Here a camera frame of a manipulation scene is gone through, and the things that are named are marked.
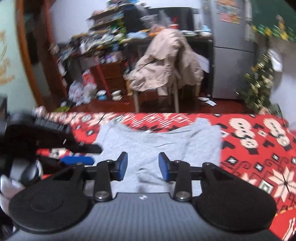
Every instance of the box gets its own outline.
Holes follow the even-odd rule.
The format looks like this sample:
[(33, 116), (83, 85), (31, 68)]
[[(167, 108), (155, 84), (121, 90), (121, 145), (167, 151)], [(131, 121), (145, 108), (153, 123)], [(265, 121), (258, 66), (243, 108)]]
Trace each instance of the box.
[(82, 74), (82, 80), (84, 85), (87, 84), (96, 84), (95, 80), (94, 80), (94, 76), (92, 75), (91, 71), (88, 69), (86, 70), (83, 74)]

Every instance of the green wall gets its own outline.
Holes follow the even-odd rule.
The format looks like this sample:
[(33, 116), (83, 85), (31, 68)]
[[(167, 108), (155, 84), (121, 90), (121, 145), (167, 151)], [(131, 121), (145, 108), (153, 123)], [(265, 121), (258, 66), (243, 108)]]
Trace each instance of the green wall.
[(10, 112), (36, 106), (19, 51), (15, 0), (0, 0), (0, 95), (8, 96)]

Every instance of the black round base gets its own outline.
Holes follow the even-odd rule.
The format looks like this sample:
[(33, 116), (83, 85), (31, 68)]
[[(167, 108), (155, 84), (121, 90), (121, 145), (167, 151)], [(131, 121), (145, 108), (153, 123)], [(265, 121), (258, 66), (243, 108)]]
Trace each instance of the black round base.
[(193, 199), (209, 224), (231, 232), (254, 232), (270, 226), (276, 205), (264, 191), (247, 183), (221, 181)]
[(90, 200), (66, 181), (43, 181), (16, 194), (9, 204), (15, 226), (44, 234), (67, 229), (90, 210)]

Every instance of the christmas tree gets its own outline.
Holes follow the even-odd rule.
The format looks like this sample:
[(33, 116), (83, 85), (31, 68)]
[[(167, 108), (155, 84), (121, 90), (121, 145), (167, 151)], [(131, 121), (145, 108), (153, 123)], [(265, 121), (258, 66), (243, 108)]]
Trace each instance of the christmas tree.
[(249, 110), (258, 113), (262, 109), (270, 107), (270, 89), (273, 86), (273, 69), (268, 54), (263, 54), (262, 58), (251, 68), (252, 73), (246, 74), (248, 89), (239, 95), (242, 97)]

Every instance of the gray shirt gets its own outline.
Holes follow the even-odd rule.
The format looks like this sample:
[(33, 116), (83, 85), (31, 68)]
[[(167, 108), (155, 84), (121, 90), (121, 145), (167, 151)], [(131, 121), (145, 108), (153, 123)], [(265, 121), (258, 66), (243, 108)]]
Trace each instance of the gray shirt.
[[(116, 160), (123, 151), (128, 153), (124, 180), (111, 182), (113, 196), (117, 192), (172, 193), (175, 183), (162, 179), (158, 154), (164, 152), (171, 161), (182, 160), (196, 167), (204, 162), (218, 165), (221, 132), (219, 126), (211, 126), (202, 118), (166, 133), (134, 131), (113, 119), (101, 126), (96, 143), (102, 146), (103, 152), (94, 157), (94, 165), (107, 159)], [(201, 194), (199, 181), (192, 182), (192, 192), (194, 196)]]

